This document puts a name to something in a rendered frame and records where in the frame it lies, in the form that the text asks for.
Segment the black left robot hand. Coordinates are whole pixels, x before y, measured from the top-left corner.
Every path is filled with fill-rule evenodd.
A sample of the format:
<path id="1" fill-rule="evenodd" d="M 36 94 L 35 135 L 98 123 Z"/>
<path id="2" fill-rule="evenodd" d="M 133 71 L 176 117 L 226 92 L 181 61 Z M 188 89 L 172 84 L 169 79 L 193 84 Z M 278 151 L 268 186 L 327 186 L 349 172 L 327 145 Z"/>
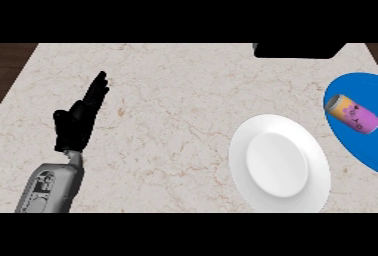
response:
<path id="1" fill-rule="evenodd" d="M 83 152 L 95 126 L 97 115 L 110 91 L 107 73 L 99 72 L 86 92 L 71 109 L 57 110 L 54 113 L 57 144 L 55 150 Z"/>

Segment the white plate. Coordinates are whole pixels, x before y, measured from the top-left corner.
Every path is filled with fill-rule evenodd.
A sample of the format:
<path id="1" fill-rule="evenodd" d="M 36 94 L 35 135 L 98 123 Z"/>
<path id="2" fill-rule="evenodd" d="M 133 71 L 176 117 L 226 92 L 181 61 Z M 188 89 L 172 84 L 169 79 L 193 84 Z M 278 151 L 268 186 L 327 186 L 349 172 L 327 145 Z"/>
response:
<path id="1" fill-rule="evenodd" d="M 240 193 L 259 212 L 320 212 L 331 192 L 322 147 L 290 118 L 263 114 L 238 127 L 229 168 Z"/>

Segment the orange and pink can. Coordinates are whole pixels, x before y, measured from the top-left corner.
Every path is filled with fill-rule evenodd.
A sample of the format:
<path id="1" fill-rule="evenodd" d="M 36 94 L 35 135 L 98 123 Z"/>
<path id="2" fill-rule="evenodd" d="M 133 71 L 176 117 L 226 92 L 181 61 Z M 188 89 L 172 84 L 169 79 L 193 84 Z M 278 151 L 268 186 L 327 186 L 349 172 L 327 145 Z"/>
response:
<path id="1" fill-rule="evenodd" d="M 325 110 L 355 131 L 370 134 L 378 128 L 378 116 L 345 94 L 328 100 Z"/>

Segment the blue plate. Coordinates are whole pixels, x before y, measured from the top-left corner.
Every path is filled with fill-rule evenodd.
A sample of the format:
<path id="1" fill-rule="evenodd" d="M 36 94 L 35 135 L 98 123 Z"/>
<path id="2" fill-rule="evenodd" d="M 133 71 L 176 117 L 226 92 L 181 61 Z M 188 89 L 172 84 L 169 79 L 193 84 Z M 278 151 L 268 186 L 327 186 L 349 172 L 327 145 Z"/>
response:
<path id="1" fill-rule="evenodd" d="M 336 94 L 345 94 L 378 116 L 378 75 L 349 73 L 330 84 L 324 96 L 324 109 Z M 378 172 L 378 128 L 370 134 L 355 131 L 325 110 L 331 130 L 345 148 L 358 160 Z"/>

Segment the black appliance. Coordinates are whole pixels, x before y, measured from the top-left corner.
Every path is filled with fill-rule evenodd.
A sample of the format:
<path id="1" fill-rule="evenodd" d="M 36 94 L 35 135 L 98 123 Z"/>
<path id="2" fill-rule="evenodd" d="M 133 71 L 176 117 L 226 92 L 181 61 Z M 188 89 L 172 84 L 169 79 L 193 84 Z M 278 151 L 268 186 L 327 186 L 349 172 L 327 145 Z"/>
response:
<path id="1" fill-rule="evenodd" d="M 257 58 L 330 59 L 346 46 L 345 43 L 255 43 Z"/>

